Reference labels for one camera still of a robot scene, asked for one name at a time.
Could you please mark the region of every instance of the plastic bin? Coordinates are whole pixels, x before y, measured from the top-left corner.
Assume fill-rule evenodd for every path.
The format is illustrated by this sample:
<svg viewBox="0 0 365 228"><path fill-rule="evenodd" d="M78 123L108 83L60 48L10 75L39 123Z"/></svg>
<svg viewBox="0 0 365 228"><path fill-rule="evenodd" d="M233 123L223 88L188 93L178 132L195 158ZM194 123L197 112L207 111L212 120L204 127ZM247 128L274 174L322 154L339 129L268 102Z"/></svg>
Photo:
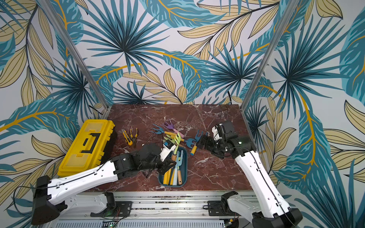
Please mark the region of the plastic bin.
<svg viewBox="0 0 365 228"><path fill-rule="evenodd" d="M164 187L180 188L186 184L186 181L188 180L188 152L186 151L185 148L179 147L178 151L181 151L181 150L184 152L182 164L180 166L182 185L164 185L163 184L164 176L159 174L158 182L160 183L160 185L162 185Z"/></svg>

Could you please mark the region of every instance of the marble tabletop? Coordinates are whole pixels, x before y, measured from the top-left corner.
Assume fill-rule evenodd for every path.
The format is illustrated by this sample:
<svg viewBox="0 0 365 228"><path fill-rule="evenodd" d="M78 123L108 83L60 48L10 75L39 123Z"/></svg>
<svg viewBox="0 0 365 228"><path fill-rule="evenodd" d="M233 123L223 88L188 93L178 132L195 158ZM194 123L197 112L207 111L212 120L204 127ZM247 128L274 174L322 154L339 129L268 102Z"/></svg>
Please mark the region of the marble tabletop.
<svg viewBox="0 0 365 228"><path fill-rule="evenodd" d="M212 134L212 127L227 119L233 122L239 136L248 135L238 105L115 104L108 116L108 120L114 122L118 134L111 156L133 151L125 142L122 129L128 132L130 128L134 131L138 128L136 149L139 149L151 136L149 131L153 124L162 126L169 119L187 138L193 138L198 129ZM162 136L153 134L148 143L162 147ZM188 155L188 180L183 187L163 187L158 183L157 177L157 171L153 171L148 179L139 172L135 177L103 184L90 191L252 190L246 176L231 157L222 160L206 150L198 150L194 156Z"/></svg>

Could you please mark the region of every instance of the wall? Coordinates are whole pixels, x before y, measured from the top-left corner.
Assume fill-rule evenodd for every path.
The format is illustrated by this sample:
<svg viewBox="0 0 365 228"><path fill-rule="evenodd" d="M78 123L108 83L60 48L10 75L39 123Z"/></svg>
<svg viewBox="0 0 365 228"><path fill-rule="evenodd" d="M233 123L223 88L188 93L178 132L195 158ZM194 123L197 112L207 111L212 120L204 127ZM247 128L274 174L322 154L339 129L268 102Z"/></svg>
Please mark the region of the wall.
<svg viewBox="0 0 365 228"><path fill-rule="evenodd" d="M284 33L245 115L301 227L364 227L365 2L323 2Z"/></svg>

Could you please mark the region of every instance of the pliers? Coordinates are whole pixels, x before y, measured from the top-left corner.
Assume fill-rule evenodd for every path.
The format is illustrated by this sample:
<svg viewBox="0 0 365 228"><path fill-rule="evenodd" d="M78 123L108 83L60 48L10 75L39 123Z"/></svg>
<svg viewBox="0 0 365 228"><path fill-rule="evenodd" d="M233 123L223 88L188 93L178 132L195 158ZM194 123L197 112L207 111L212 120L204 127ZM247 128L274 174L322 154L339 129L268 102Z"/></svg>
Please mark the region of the pliers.
<svg viewBox="0 0 365 228"><path fill-rule="evenodd" d="M136 148L137 145L137 137L138 137L138 128L136 128L136 135L133 136L132 134L133 129L130 129L130 134L131 134L131 139L132 139L132 143L133 143L133 148Z"/></svg>

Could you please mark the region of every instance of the black cable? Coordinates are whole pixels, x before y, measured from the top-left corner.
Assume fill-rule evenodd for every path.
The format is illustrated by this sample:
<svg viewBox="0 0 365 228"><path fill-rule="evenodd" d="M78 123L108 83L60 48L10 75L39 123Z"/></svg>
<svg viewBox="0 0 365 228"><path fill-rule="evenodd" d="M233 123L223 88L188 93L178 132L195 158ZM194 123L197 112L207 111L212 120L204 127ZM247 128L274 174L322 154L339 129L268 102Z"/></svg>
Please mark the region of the black cable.
<svg viewBox="0 0 365 228"><path fill-rule="evenodd" d="M255 160L255 163L256 163L256 166L257 166L257 170L260 172L260 174L261 174L261 176L262 176L262 178L263 178L263 180L265 181L265 184L268 186L268 188L269 188L269 190L270 190L270 192L272 193L272 195L274 196L274 198L275 198L275 200L276 200L276 202L277 202L277 204L280 206L280 208L281 208L281 210L283 211L283 213L284 213L284 215L286 216L286 218L288 219L288 221L295 227L295 228L298 228L290 219L289 219L289 217L288 217L288 215L285 213L285 211L284 211L284 209L283 209L283 207L281 206L281 204L279 203L279 200L276 198L276 195L273 193L273 191L271 190L271 188L270 188L270 186L269 186L269 184L266 182L266 179L264 178L264 176L263 176L263 174L262 174L262 172L261 172L261 170L260 170L260 167L258 166L258 164L257 164L257 161L256 161L256 159L255 159L255 157L253 156L253 154L251 153L251 151L249 151L247 148L244 148L244 147L233 147L233 148L242 148L242 149L245 149L245 150L247 150L250 154L251 154L251 156L253 157L253 159Z"/></svg>
<svg viewBox="0 0 365 228"><path fill-rule="evenodd" d="M96 172L98 172L108 161L110 161L110 160L107 160L106 162L104 162L104 164L102 164L97 170L96 170ZM67 184L67 183L70 183L70 182L72 182L72 181L76 181L76 180L79 180L79 179L81 179L81 178L84 178L84 177L87 177L87 176L90 176L91 174L94 174L95 172L92 172L92 173L89 173L89 174L87 174L87 175L85 175L85 176L83 176L83 177L79 177L79 178L76 178L76 179L73 179L73 180L71 180L71 181L68 181L68 182L65 182L65 183L62 183L62 184L60 184L60 185L65 185L65 184ZM25 215L25 214L23 214L23 213L21 213L19 210L18 210L18 208L17 208L17 206L16 206L16 203L15 203L15 192L16 192L16 190L18 189L18 188L29 188L29 189L47 189L47 188L54 188L54 187L58 187L59 185L55 185L55 186L50 186L50 187L28 187L28 186L18 186L18 187L16 187L16 189L14 190L14 192L13 192L13 204L14 204L14 207L15 207L15 209L16 209L16 211L19 213L19 214L21 214L22 216L24 216L24 217L28 217L28 215Z"/></svg>
<svg viewBox="0 0 365 228"><path fill-rule="evenodd" d="M113 228L115 228L115 227L116 227L116 225L118 224L118 222L119 222L120 220L125 219L125 218L127 218L127 217L128 217L128 216L124 216L123 218L119 219L119 220L116 222L116 224L114 224Z"/></svg>

